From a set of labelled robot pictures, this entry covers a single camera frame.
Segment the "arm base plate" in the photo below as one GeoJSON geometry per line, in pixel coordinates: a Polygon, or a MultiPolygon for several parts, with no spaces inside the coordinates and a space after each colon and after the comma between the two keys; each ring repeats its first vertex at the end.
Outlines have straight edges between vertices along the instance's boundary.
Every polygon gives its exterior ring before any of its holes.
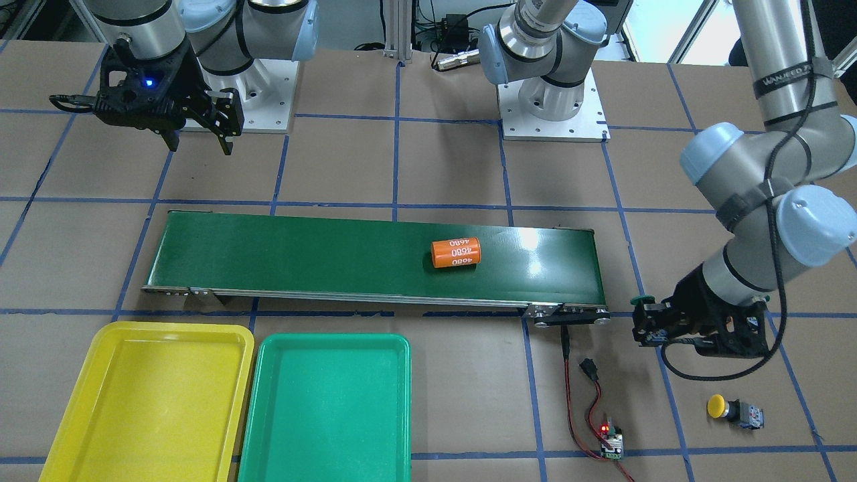
{"type": "Polygon", "coordinates": [[[592,70],[572,88],[542,78],[502,84],[497,100],[507,141],[600,143],[611,138],[592,70]]]}
{"type": "Polygon", "coordinates": [[[255,59],[244,72],[217,76],[203,71],[214,91],[237,88],[244,110],[244,133],[287,134],[291,127],[298,73],[302,63],[255,59]]]}

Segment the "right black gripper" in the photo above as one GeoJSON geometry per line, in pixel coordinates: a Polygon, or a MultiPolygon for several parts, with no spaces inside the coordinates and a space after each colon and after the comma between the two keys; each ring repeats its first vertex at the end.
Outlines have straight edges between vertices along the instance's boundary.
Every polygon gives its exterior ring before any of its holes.
{"type": "Polygon", "coordinates": [[[117,40],[103,57],[94,114],[108,125],[150,129],[177,152],[187,120],[218,135],[224,155],[232,155],[233,135],[244,128],[244,110],[235,88],[214,91],[206,83],[189,40],[153,59],[138,58],[129,40],[117,40]]]}

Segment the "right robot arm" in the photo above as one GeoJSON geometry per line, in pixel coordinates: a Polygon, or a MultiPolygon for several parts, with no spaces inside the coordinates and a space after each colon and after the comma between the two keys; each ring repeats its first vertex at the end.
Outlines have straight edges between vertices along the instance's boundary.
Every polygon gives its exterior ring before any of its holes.
{"type": "Polygon", "coordinates": [[[272,94],[263,60],[315,55],[315,1],[86,1],[109,40],[96,94],[84,112],[116,127],[147,129],[169,150],[188,121],[225,155],[244,130],[244,108],[272,94]]]}

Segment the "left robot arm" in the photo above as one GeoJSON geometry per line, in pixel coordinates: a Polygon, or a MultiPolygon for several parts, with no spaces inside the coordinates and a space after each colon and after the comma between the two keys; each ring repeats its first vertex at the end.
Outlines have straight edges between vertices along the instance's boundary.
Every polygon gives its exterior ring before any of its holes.
{"type": "MultiPolygon", "coordinates": [[[[771,353],[767,296],[855,242],[854,208],[817,185],[855,166],[855,118],[838,107],[810,1],[734,8],[765,131],[717,123],[680,155],[732,239],[669,298],[634,302],[633,336],[643,347],[689,343],[701,355],[756,359],[771,353]]],[[[481,67],[496,85],[523,80],[520,100],[538,118],[570,118],[604,27],[584,1],[518,1],[481,31],[481,67]]]]}

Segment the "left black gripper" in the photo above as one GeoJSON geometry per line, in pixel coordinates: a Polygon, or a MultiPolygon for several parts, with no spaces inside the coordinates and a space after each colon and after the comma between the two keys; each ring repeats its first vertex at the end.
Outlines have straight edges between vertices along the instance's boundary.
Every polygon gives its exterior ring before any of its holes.
{"type": "Polygon", "coordinates": [[[740,306],[716,296],[698,266],[658,303],[637,303],[633,336],[641,347],[689,344],[708,357],[759,359],[771,353],[766,332],[748,323],[751,305],[740,306]]]}

